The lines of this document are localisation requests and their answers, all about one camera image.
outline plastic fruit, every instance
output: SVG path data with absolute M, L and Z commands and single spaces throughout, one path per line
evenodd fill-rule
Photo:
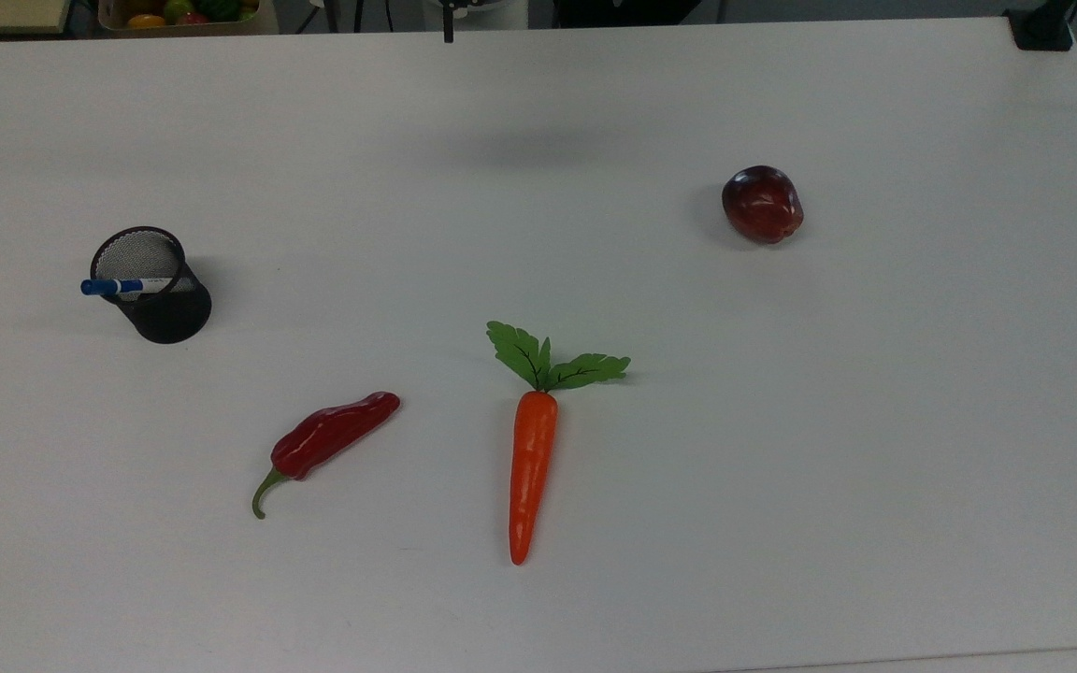
M 206 14 L 197 12 L 187 12 L 177 17 L 177 25 L 208 25 L 209 23 L 210 18 L 206 17 Z
M 166 16 L 166 22 L 170 25 L 177 23 L 177 18 L 180 18 L 182 14 L 188 14 L 191 12 L 197 12 L 191 0 L 167 0 L 166 11 L 164 11 L 164 16 Z
M 198 0 L 197 10 L 212 22 L 234 22 L 239 18 L 239 0 Z
M 164 17 L 155 16 L 155 14 L 136 14 L 127 20 L 127 27 L 162 27 L 163 25 L 167 25 Z
M 779 243 L 805 221 L 796 186 L 773 167 L 740 170 L 722 188 L 722 206 L 733 228 L 756 243 Z

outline orange fruit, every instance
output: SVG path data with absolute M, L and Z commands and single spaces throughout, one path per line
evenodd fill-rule
M 127 22 L 127 27 L 162 27 L 163 25 L 166 25 L 164 17 L 155 16 L 155 14 L 136 14 Z

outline green stem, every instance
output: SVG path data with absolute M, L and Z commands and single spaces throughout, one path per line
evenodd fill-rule
M 283 476 L 275 467 L 268 471 L 268 477 L 265 477 L 265 481 L 256 489 L 256 494 L 252 495 L 252 514 L 256 515 L 256 519 L 265 519 L 265 511 L 260 508 L 260 499 L 264 497 L 265 491 L 280 485 L 281 481 L 288 481 L 288 479 L 289 477 Z

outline carrot leaf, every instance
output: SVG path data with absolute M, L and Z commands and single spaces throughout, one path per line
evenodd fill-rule
M 589 383 L 599 383 L 602 380 L 624 379 L 628 366 L 629 357 L 585 353 L 572 362 L 550 367 L 544 389 L 557 391 L 557 389 L 587 387 Z
M 521 376 L 535 391 L 546 388 L 550 370 L 550 339 L 530 336 L 526 330 L 492 321 L 488 323 L 488 339 L 496 348 L 496 359 Z

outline red apple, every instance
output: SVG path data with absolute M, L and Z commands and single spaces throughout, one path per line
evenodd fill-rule
M 722 188 L 722 206 L 733 228 L 756 243 L 779 243 L 805 221 L 792 180 L 773 167 L 740 170 Z
M 177 17 L 177 25 L 208 25 L 210 18 L 206 17 L 206 14 L 198 14 L 197 12 L 185 12 L 182 16 Z

